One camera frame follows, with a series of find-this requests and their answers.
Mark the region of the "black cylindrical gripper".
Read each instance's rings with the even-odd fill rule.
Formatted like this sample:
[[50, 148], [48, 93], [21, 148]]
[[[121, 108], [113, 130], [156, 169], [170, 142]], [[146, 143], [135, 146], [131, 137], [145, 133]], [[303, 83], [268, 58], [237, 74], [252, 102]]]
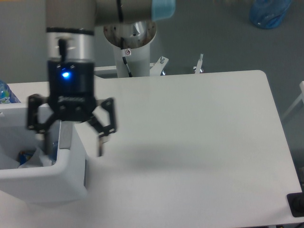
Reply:
[[[111, 134], [117, 132], [115, 99], [109, 97], [96, 102], [94, 66], [92, 61], [47, 62], [50, 94], [48, 97], [30, 95], [27, 111], [27, 129], [43, 135], [45, 154], [52, 152], [49, 130], [58, 120], [88, 121], [97, 134], [97, 157], [103, 156], [104, 144], [109, 141]], [[40, 123], [39, 107], [44, 104], [48, 104], [53, 113], [44, 123]]]

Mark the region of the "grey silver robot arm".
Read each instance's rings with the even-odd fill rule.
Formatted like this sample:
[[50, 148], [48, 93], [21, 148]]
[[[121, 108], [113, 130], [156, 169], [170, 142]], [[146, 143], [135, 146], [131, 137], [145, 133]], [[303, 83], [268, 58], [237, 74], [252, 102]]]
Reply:
[[45, 154], [52, 153], [49, 130], [58, 120], [90, 124], [99, 144], [117, 131], [114, 99], [95, 98], [95, 26], [167, 19], [175, 8], [173, 0], [46, 1], [49, 96], [30, 95], [27, 114], [27, 128], [43, 136]]

